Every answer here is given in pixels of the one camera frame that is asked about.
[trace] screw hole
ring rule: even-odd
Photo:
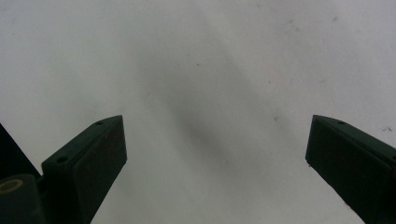
[[[61,157],[56,162],[62,163],[62,162],[65,162],[65,161],[67,161],[67,157]]]

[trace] white table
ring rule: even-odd
[[[396,3],[0,1],[0,122],[33,164],[122,114],[92,223],[363,223],[305,162],[313,114],[396,146]]]

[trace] dark plastic part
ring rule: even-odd
[[[90,223],[127,160],[122,116],[100,120],[42,163],[52,218]]]
[[[341,120],[314,116],[305,158],[365,223],[396,223],[395,148]]]
[[[0,223],[47,223],[33,175],[0,180]]]
[[[30,174],[39,177],[40,173],[30,163],[21,149],[0,124],[0,179],[11,175]]]

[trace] yellow ring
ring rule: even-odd
[[[12,188],[9,188],[9,189],[2,189],[3,187],[10,185],[10,184],[15,184],[15,186],[13,186]],[[10,193],[10,192],[18,189],[20,186],[22,186],[22,184],[23,184],[23,181],[19,180],[19,179],[8,180],[7,182],[0,184],[0,194]]]

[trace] white surface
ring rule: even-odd
[[[396,146],[395,10],[3,0],[0,121],[39,168],[123,115],[129,160],[95,224],[362,223],[304,154],[313,114]]]

